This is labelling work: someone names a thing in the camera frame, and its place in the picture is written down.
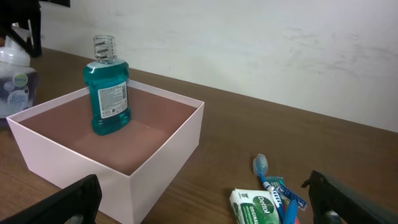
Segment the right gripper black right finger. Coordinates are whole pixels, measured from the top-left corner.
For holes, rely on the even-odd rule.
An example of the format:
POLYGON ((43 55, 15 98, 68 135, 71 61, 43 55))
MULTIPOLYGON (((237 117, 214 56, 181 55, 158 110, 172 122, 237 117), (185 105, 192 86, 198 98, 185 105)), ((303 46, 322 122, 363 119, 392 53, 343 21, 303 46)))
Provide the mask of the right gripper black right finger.
POLYGON ((330 175, 313 170, 302 187, 309 188, 314 223, 397 223, 396 213, 357 194, 330 175))

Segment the purple foam soap pump bottle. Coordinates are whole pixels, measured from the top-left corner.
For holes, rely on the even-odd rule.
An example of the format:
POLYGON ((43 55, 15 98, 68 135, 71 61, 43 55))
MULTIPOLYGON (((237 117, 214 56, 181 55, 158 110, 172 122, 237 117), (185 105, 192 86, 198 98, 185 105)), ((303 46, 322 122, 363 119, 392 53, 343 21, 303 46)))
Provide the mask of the purple foam soap pump bottle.
POLYGON ((30 55, 6 37, 1 47, 1 127, 8 126, 6 118, 33 107, 39 75, 30 66, 30 55))

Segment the blue disposable razor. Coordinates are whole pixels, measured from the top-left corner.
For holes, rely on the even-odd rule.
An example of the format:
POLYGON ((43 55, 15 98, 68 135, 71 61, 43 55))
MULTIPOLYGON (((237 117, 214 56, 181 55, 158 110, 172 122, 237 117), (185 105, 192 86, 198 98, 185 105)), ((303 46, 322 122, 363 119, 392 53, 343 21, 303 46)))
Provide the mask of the blue disposable razor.
POLYGON ((289 190, 285 185, 279 185, 277 191, 289 199, 289 204, 285 211, 283 224, 295 224, 298 210, 305 210, 307 208, 307 201, 293 191, 289 190))

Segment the teal mouthwash bottle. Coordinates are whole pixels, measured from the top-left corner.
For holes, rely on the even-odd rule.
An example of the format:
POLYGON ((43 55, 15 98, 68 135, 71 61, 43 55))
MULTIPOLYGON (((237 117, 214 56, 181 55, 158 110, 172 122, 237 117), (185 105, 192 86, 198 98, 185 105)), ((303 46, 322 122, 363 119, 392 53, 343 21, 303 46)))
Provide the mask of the teal mouthwash bottle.
POLYGON ((131 120, 129 64, 118 58, 113 36, 96 35, 93 43, 96 60, 86 65, 83 76, 90 91, 93 131, 104 136, 119 131, 131 120))

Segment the pink cardboard box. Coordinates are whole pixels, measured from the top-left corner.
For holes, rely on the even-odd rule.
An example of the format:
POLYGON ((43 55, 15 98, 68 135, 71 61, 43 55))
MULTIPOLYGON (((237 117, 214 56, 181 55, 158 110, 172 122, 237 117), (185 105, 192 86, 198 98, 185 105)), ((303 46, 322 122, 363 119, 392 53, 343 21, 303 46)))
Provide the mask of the pink cardboard box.
POLYGON ((205 104, 133 80, 127 96, 131 121, 105 136, 91 126, 87 88, 7 121, 30 171, 60 188, 94 174, 99 210, 120 223, 140 223, 197 148, 205 104))

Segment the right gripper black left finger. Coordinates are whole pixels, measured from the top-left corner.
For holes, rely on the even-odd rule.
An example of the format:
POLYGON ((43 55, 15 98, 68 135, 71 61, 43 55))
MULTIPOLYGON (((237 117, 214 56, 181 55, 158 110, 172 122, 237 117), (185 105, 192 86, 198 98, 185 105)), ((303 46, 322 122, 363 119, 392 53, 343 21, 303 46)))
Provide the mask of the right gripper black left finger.
POLYGON ((99 180, 95 174, 90 174, 29 208, 1 220, 1 224, 95 224, 101 199, 99 180))

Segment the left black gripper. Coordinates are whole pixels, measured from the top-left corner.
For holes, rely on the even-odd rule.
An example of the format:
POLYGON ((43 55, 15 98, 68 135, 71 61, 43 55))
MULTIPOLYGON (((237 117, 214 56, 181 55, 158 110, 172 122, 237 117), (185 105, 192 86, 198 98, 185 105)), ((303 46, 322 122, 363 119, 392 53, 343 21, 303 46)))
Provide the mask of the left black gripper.
POLYGON ((1 38, 9 36, 33 58, 42 55, 40 1, 70 7, 70 0, 1 0, 1 38), (13 31, 14 23, 31 31, 32 36, 24 40, 21 34, 13 31))

